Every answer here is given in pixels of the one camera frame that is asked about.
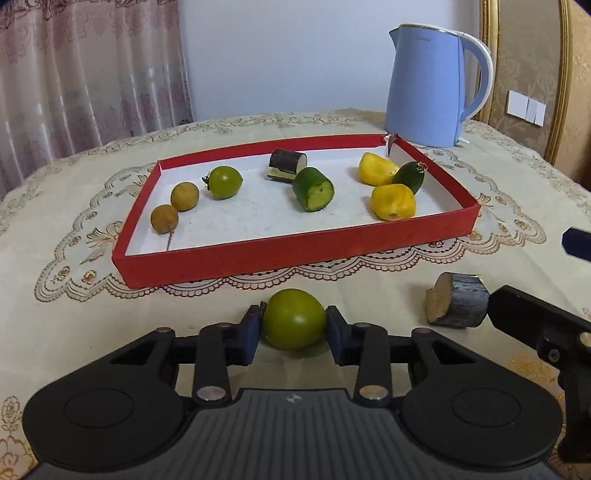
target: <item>green tomato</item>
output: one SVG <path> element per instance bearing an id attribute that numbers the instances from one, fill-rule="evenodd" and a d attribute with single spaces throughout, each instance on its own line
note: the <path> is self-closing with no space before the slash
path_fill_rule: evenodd
<path id="1" fill-rule="evenodd" d="M 325 323 L 326 313 L 318 300 L 303 290 L 286 288 L 267 302 L 262 331 L 271 345 L 295 349 L 320 340 Z"/>
<path id="2" fill-rule="evenodd" d="M 203 181 L 214 198 L 222 200 L 236 195 L 242 185 L 242 175 L 235 168 L 222 165 L 203 177 Z"/>

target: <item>red tray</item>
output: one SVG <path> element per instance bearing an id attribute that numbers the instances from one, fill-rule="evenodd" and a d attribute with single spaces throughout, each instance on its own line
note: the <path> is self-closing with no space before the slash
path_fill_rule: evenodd
<path id="1" fill-rule="evenodd" d="M 334 170 L 327 176 L 335 183 L 335 199 L 325 210 L 297 212 L 296 205 L 290 207 L 286 203 L 291 186 L 264 178 L 268 156 L 276 148 L 305 151 L 309 166 L 323 166 L 321 171 L 325 174 L 327 168 Z M 387 155 L 387 137 L 368 134 L 289 138 L 161 160 L 129 212 L 113 250 L 113 263 L 128 286 L 143 288 L 335 260 L 470 234 L 479 203 L 445 170 L 400 138 L 391 142 L 389 152 L 396 163 L 414 160 L 427 164 L 425 183 L 417 193 L 417 216 L 382 222 L 367 209 L 356 207 L 367 203 L 372 189 L 355 179 L 353 165 L 357 165 L 365 150 Z M 215 164 L 199 164 L 220 160 L 241 171 L 245 181 L 235 197 L 215 201 L 200 180 Z M 166 251 L 168 235 L 157 235 L 147 222 L 151 209 L 159 203 L 167 203 L 163 199 L 170 195 L 175 183 L 183 180 L 198 185 L 201 197 L 197 207 L 180 214 L 179 227 L 172 237 L 175 242 L 171 242 Z M 274 197 L 276 202 L 265 201 L 266 194 L 277 195 L 269 189 L 281 188 L 287 190 Z M 347 215 L 348 210 L 339 208 L 339 202 L 349 205 L 351 217 L 355 218 L 345 218 L 343 215 Z M 426 212 L 421 214 L 421 205 L 427 204 Z M 241 209 L 246 209 L 246 213 L 241 214 Z M 292 211 L 293 218 L 289 220 L 287 217 Z M 271 233 L 260 234 L 259 238 L 259 231 Z"/>

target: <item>kettle lid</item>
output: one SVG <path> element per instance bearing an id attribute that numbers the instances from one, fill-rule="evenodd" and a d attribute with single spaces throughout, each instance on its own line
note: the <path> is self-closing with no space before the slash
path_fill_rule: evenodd
<path id="1" fill-rule="evenodd" d="M 443 27 L 436 27 L 435 25 L 428 25 L 426 23 L 403 23 L 400 24 L 401 27 L 417 27 L 417 28 L 428 28 L 429 30 L 437 30 L 441 33 L 449 33 L 450 35 L 454 35 L 458 37 L 462 34 L 462 32 L 458 32 L 456 30 L 449 30 Z"/>

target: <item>white tray bottom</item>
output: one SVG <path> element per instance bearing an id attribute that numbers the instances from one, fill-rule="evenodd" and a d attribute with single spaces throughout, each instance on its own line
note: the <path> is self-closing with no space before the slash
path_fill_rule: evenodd
<path id="1" fill-rule="evenodd" d="M 188 212 L 179 213 L 178 227 L 169 250 L 205 247 L 255 238 L 378 223 L 369 200 L 373 187 L 358 180 L 357 167 L 364 152 L 386 156 L 387 147 L 310 150 L 308 166 L 318 168 L 335 186 L 335 196 L 319 212 L 305 212 L 291 185 L 267 177 L 269 154 L 231 158 L 163 170 L 135 227 L 127 255 L 166 251 L 169 235 L 158 235 L 150 225 L 150 213 L 160 204 L 170 203 L 173 187 L 192 181 L 199 188 L 199 202 Z M 400 147 L 393 146 L 390 158 L 398 165 L 412 160 Z M 214 200 L 202 177 L 219 165 L 237 169 L 244 182 L 238 193 L 226 200 Z M 429 173 L 416 195 L 417 213 L 426 216 L 458 210 L 457 200 Z"/>

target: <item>kettle handle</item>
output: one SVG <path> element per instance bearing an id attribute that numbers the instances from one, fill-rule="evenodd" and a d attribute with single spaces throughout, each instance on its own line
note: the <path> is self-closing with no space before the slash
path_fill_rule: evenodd
<path id="1" fill-rule="evenodd" d="M 462 42 L 462 47 L 471 51 L 480 64 L 480 88 L 472 103 L 464 108 L 464 111 L 460 115 L 460 122 L 463 122 L 473 117 L 488 100 L 492 92 L 495 72 L 492 65 L 491 52 L 482 41 L 464 32 L 457 32 L 457 35 Z"/>

